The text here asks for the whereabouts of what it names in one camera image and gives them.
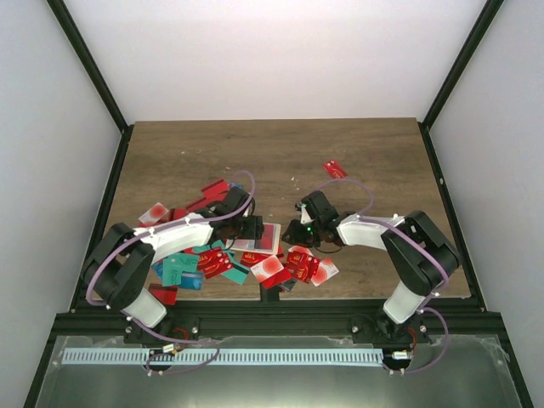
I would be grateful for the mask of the red stripe card bottom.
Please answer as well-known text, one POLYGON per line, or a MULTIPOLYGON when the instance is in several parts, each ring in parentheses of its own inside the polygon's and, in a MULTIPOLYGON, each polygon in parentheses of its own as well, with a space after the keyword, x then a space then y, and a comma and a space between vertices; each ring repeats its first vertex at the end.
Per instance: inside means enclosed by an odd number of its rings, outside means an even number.
POLYGON ((265 223, 261 238, 255 240, 254 249, 261 253, 275 254, 280 243, 281 226, 279 224, 265 223))

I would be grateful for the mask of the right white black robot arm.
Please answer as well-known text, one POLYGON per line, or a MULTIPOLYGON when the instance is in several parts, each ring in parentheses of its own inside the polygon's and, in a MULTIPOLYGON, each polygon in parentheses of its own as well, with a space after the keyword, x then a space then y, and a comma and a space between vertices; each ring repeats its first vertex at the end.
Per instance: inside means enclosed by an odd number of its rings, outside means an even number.
POLYGON ((340 213, 320 190, 306 195, 295 208, 300 217, 288 224, 281 237, 285 243, 316 249, 327 242, 375 248, 389 255, 399 284, 384 302, 384 316, 377 322, 378 334, 387 342, 398 342, 408 332, 407 321, 461 267, 461 255, 425 212, 391 218, 340 213))

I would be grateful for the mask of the red gold card top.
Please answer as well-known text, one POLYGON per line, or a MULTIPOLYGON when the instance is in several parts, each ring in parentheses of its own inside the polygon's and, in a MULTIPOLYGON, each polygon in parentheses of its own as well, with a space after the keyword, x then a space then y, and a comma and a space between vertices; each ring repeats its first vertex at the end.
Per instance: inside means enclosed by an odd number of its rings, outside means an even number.
POLYGON ((265 253, 243 252, 240 263, 248 268, 251 268, 253 265, 259 264, 269 257, 270 254, 265 253))

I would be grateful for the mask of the red gold VIP card right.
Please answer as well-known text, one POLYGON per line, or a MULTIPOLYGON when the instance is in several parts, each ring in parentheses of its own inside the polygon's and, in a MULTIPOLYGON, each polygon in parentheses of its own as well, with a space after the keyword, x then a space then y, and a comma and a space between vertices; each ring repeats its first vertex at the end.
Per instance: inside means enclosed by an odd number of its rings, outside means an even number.
POLYGON ((317 258, 308 248, 293 246, 288 249, 286 267, 292 278, 304 283, 310 283, 320 266, 317 258))

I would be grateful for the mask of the red gold vip card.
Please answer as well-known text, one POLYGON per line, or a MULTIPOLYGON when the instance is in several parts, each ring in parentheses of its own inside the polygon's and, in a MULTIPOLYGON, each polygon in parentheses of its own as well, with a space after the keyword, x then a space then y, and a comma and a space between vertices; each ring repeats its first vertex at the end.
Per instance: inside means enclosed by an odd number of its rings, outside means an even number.
POLYGON ((304 283, 310 283, 320 266, 317 258, 308 248, 293 246, 288 249, 286 267, 292 278, 304 283))
POLYGON ((199 254, 196 270, 202 272, 206 279, 211 279, 231 269, 233 269, 233 262, 220 247, 199 254))

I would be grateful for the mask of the red white circle card centre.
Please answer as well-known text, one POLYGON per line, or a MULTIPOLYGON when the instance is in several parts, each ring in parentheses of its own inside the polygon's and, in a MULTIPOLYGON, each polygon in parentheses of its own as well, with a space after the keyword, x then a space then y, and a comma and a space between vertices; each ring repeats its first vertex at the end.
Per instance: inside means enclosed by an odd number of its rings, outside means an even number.
POLYGON ((270 256, 259 263, 255 263, 250 270, 259 283, 278 274, 284 269, 283 264, 276 256, 270 256))

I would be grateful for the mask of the teal vip card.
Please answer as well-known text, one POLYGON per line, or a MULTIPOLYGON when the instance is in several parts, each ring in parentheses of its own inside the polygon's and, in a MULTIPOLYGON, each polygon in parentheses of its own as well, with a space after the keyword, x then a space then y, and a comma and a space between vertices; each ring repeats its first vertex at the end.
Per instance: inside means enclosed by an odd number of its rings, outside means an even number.
POLYGON ((194 246, 191 248, 191 252, 199 256, 201 252, 205 252, 215 247, 220 247, 224 252, 226 252, 229 255, 230 260, 233 262, 233 269, 222 273, 221 276, 223 276, 224 278, 230 281, 233 281, 234 283, 238 285, 242 285, 247 279, 250 270, 248 267, 243 266, 240 262, 238 262, 235 259, 234 252, 228 249, 227 246, 222 241, 215 241, 214 243, 210 245, 194 246))
POLYGON ((188 253, 176 253, 162 260, 162 284, 179 286, 183 273, 194 273, 197 270, 199 256, 188 253))

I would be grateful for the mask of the red stripe card back left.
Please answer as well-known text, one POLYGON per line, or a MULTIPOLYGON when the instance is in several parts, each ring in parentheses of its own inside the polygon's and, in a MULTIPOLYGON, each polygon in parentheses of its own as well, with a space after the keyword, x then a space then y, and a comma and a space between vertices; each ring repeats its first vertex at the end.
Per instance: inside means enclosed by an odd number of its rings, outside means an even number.
POLYGON ((215 201, 222 201, 230 190, 229 184, 222 178, 217 179, 201 189, 201 197, 188 204, 185 209, 194 213, 215 201))

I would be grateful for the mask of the red gold VIP card centre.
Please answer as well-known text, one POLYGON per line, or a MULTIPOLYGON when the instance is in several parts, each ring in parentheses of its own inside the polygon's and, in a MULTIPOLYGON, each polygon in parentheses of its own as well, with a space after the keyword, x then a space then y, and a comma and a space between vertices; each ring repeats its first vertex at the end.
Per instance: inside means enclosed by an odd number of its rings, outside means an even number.
POLYGON ((231 269, 233 269, 233 262, 220 247, 199 254, 196 270, 202 272, 206 279, 211 279, 231 269))

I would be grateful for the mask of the black card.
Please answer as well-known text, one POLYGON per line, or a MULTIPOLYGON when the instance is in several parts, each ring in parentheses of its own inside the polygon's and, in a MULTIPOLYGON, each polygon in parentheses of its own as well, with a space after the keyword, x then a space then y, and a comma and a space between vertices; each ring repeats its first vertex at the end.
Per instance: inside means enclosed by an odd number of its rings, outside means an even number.
POLYGON ((280 294, 290 292, 295 286, 294 280, 289 280, 270 288, 266 288, 264 284, 259 285, 260 301, 262 303, 274 303, 280 301, 280 294))

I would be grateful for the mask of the red card lone back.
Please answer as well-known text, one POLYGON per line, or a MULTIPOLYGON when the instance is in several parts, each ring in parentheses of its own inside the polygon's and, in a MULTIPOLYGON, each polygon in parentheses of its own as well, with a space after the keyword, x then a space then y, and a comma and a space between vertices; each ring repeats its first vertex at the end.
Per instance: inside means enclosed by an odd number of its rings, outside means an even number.
POLYGON ((322 167, 333 179, 344 179, 348 177, 347 172, 335 160, 329 160, 325 162, 322 167))

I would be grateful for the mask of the red white circle card left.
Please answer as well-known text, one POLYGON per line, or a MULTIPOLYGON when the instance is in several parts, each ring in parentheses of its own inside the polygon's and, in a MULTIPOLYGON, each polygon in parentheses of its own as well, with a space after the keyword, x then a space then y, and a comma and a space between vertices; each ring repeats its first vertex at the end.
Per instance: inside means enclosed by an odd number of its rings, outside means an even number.
POLYGON ((162 205, 160 202, 157 202, 139 217, 139 226, 153 226, 165 218, 168 214, 168 208, 162 205))

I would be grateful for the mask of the dark red stripe card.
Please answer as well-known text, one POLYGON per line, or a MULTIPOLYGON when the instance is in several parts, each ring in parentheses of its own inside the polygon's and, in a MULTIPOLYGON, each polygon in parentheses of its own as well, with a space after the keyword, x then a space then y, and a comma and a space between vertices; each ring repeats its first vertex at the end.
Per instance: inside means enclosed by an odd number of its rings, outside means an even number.
POLYGON ((178 286, 163 286, 155 283, 148 287, 150 294, 166 306, 173 306, 177 302, 178 289, 178 286))

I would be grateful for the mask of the black aluminium front rail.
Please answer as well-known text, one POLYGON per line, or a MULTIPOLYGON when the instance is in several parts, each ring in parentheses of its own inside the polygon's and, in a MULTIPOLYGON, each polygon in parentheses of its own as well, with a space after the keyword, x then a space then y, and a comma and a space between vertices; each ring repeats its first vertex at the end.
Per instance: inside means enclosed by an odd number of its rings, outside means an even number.
MULTIPOLYGON (((360 323, 368 325, 382 305, 382 299, 179 301, 171 314, 186 330, 197 327, 203 337, 342 336, 360 323)), ((501 314, 482 310, 473 299, 437 299, 430 306, 443 315, 451 333, 501 336, 506 332, 501 314)), ((51 334, 116 336, 127 327, 126 318, 117 312, 82 306, 73 313, 57 314, 51 334)))

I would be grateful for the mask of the black frame post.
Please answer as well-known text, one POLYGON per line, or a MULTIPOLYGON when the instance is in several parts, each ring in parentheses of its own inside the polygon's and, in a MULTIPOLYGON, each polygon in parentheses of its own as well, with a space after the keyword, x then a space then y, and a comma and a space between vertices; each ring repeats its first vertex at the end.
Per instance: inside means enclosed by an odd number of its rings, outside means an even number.
POLYGON ((122 114, 122 111, 119 108, 118 103, 116 102, 113 93, 102 75, 102 72, 100 71, 90 49, 88 48, 82 33, 77 27, 77 23, 74 21, 70 10, 66 6, 65 1, 47 0, 46 3, 53 12, 60 28, 65 33, 68 42, 76 53, 77 58, 80 60, 82 67, 94 85, 94 88, 99 94, 117 129, 121 133, 125 133, 128 129, 128 123, 122 114))
POLYGON ((489 30, 503 3, 503 0, 487 0, 484 3, 483 8, 479 12, 477 19, 422 121, 422 125, 427 130, 430 130, 438 119, 446 102, 458 84, 480 43, 484 39, 486 32, 489 30))

